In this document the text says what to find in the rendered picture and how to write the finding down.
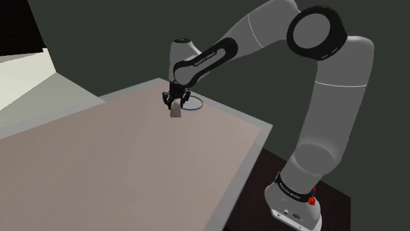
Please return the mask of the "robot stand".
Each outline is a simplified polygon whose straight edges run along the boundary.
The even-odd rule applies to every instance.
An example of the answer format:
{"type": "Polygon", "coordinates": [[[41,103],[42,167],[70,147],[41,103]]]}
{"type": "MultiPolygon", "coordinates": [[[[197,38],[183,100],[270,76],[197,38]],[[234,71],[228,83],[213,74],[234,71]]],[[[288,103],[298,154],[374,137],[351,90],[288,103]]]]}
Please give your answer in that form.
{"type": "MultiPolygon", "coordinates": [[[[264,198],[286,161],[262,149],[223,231],[297,231],[274,218],[264,198]]],[[[316,199],[321,204],[321,231],[351,230],[351,198],[323,181],[316,184],[316,199]]]]}

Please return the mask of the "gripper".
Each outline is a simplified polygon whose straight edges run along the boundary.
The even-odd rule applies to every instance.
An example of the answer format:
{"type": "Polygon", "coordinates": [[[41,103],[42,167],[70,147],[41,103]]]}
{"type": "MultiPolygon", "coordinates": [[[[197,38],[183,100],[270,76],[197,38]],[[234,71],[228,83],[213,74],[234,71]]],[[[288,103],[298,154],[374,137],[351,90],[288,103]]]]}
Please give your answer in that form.
{"type": "Polygon", "coordinates": [[[164,104],[168,107],[169,110],[171,109],[172,99],[175,100],[177,98],[181,99],[180,107],[183,108],[184,103],[186,103],[191,96],[191,92],[186,90],[187,89],[184,85],[180,85],[173,81],[170,82],[169,92],[162,93],[164,104]]]}

